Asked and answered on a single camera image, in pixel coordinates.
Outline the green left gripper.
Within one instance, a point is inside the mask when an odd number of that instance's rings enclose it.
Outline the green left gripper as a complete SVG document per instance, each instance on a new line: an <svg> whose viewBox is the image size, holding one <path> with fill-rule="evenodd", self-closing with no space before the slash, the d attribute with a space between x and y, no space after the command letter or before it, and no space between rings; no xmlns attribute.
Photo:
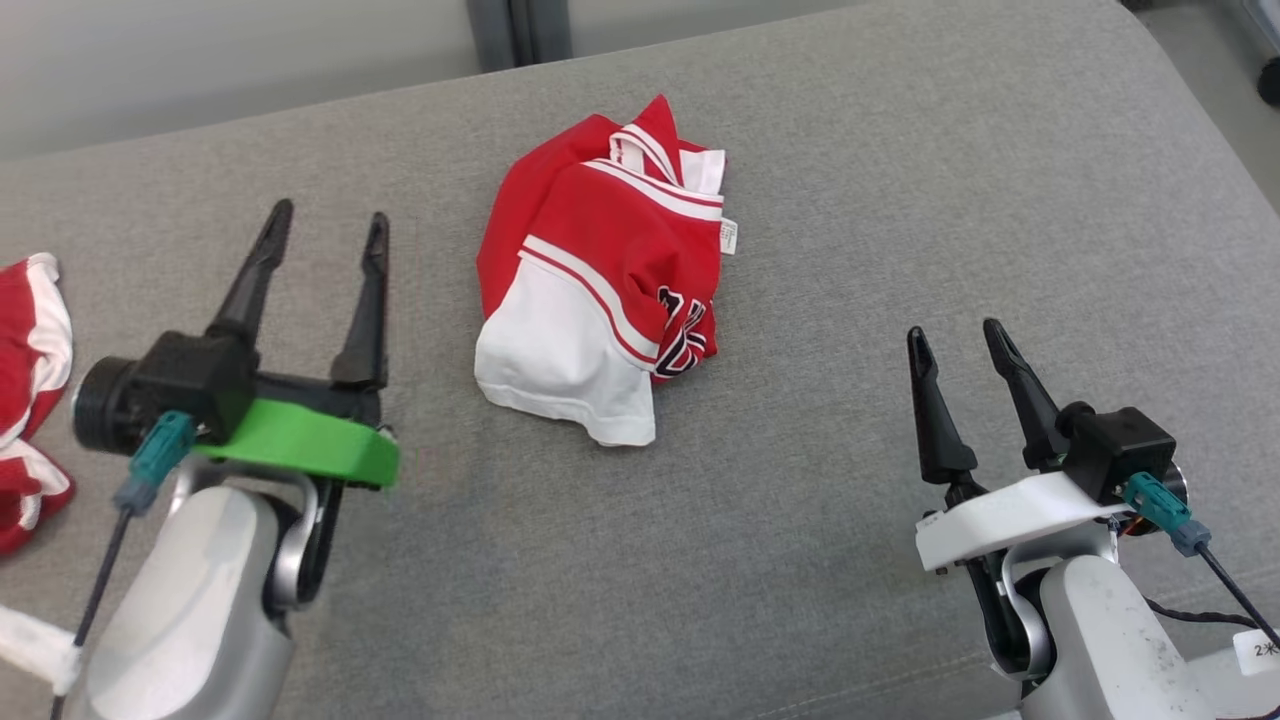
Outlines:
<svg viewBox="0 0 1280 720"><path fill-rule="evenodd" d="M294 204L273 206L243 260L206 337L257 343L266 296L285 256ZM390 223L372 214L360 269L362 283L346 342L330 379L259 375L256 397L223 445L200 443L197 454L220 461L280 468L365 489L397 483L401 448L381 421L380 389L387 387L387 304Z"/></svg>

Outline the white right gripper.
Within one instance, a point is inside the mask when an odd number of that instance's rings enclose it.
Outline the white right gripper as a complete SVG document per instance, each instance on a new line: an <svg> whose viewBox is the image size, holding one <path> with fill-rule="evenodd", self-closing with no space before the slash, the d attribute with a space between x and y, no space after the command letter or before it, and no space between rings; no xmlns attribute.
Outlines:
<svg viewBox="0 0 1280 720"><path fill-rule="evenodd" d="M1057 471L1069 450L1069 439L1056 428L1057 404L998 319L986 318L983 333L1018 415L1024 464L1053 473L1024 478L922 519L915 546L925 571L1132 510L1124 502L1101 503ZM977 456L955 427L938 386L934 354L919 325L908 332L908 363L922 479L933 486L973 483Z"/></svg>

